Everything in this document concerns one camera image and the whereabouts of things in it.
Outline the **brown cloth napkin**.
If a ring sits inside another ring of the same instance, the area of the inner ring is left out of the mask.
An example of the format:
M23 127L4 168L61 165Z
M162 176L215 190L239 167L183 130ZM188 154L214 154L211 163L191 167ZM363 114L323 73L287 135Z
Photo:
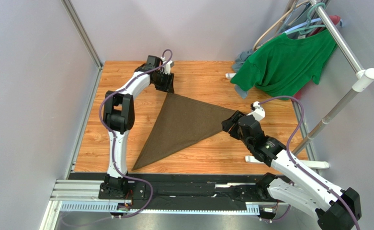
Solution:
M133 166L141 169L222 132L234 110L168 93Z

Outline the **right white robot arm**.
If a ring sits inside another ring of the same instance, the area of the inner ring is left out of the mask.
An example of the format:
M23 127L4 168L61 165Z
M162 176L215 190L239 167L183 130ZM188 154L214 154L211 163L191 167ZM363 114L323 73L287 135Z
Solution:
M279 140L265 135L254 115L236 111L222 121L222 130L243 142L252 156L290 179L294 185L267 173L257 187L267 197L284 201L314 218L322 230L360 229L360 195L324 179L300 160Z

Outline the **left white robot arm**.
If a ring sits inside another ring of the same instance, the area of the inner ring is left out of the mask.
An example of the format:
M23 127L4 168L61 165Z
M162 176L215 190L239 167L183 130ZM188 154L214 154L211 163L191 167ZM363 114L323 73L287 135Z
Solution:
M125 85L106 92L99 118L109 132L110 159L100 185L100 199L124 199L130 193L126 154L128 136L136 119L134 100L151 84L156 90L173 93L173 66L173 61L165 57L148 56L146 63L135 70Z

